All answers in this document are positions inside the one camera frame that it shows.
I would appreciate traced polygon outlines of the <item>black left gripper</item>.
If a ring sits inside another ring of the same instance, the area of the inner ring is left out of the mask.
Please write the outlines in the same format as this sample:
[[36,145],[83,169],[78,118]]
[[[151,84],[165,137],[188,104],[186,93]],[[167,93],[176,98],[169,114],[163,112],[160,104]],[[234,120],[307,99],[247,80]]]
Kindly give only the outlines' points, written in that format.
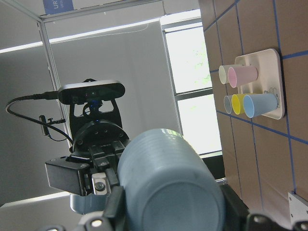
[[82,114],[75,115],[75,105],[70,105],[69,119],[73,139],[68,161],[53,160],[45,163],[48,183],[52,188],[77,195],[96,191],[93,174],[110,171],[117,178],[121,154],[130,139],[123,130],[121,115],[115,100],[112,108],[102,112],[102,101],[82,104]]

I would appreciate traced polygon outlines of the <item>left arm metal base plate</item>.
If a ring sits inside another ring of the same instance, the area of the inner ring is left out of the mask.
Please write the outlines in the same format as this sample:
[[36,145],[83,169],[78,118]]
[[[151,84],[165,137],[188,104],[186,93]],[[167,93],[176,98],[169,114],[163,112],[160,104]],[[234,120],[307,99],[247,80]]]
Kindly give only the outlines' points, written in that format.
[[299,195],[289,192],[289,211],[291,225],[299,221],[308,220],[308,202]]

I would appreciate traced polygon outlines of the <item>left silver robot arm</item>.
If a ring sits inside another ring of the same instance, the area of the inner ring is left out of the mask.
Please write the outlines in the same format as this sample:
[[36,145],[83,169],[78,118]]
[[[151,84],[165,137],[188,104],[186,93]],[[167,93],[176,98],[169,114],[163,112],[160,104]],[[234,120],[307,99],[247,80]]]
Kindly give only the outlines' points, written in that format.
[[122,128],[116,101],[102,112],[101,101],[83,106],[75,116],[70,106],[73,144],[70,155],[45,163],[49,186],[70,194],[70,207],[79,214],[103,211],[112,188],[119,185],[117,166],[130,139]]

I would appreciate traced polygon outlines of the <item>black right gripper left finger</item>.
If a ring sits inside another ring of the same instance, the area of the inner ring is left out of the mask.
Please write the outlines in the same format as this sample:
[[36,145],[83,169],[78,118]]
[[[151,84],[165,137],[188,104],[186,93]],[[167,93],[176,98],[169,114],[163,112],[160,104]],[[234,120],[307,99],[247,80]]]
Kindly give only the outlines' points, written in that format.
[[114,186],[108,197],[103,216],[117,225],[125,216],[125,192],[122,186]]

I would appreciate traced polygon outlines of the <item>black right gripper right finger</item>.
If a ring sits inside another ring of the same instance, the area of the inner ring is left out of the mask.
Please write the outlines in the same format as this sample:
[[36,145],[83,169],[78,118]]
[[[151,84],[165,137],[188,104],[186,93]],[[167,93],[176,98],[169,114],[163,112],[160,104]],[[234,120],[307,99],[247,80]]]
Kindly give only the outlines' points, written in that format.
[[225,199],[225,224],[245,224],[249,214],[248,207],[228,184],[219,187]]

